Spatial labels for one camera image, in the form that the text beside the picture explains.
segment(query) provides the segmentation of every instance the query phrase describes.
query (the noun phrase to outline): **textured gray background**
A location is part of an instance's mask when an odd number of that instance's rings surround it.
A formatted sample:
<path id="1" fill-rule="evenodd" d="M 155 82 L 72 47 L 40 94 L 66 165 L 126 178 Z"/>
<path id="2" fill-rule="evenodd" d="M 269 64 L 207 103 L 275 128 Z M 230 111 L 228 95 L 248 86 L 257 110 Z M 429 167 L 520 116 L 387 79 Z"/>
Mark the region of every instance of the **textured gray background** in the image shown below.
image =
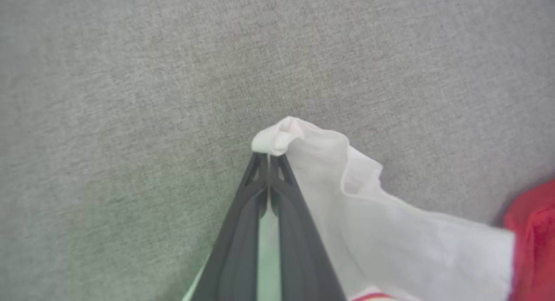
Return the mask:
<path id="1" fill-rule="evenodd" d="M 0 299 L 180 300 L 254 134 L 492 222 L 555 176 L 555 0 L 0 0 Z"/>

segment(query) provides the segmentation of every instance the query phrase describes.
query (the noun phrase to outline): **red fabric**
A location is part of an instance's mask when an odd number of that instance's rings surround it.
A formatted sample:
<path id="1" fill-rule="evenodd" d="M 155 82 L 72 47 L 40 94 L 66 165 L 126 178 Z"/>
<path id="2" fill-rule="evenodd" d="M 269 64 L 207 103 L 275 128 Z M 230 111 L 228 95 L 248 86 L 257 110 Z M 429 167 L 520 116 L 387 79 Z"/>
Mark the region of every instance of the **red fabric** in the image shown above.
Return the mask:
<path id="1" fill-rule="evenodd" d="M 555 180 L 519 196 L 503 221 L 516 235 L 511 301 L 554 301 Z"/>
<path id="2" fill-rule="evenodd" d="M 383 298 L 390 298 L 390 296 L 386 295 L 385 293 L 371 293 L 371 294 L 363 295 L 362 297 L 354 299 L 353 301 L 369 301 L 373 299 L 383 299 Z"/>

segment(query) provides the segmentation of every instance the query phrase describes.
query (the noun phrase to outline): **white fabric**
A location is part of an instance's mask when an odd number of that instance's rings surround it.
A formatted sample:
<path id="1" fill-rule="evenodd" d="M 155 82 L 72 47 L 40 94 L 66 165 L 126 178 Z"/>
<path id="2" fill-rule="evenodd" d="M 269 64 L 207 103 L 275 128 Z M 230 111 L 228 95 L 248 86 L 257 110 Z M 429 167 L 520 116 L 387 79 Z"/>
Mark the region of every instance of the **white fabric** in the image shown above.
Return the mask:
<path id="1" fill-rule="evenodd" d="M 341 133 L 297 118 L 258 133 L 252 150 L 287 152 L 349 297 L 376 286 L 406 301 L 507 299 L 511 232 L 406 204 L 381 188 L 380 163 Z M 276 241 L 275 233 L 267 237 Z"/>

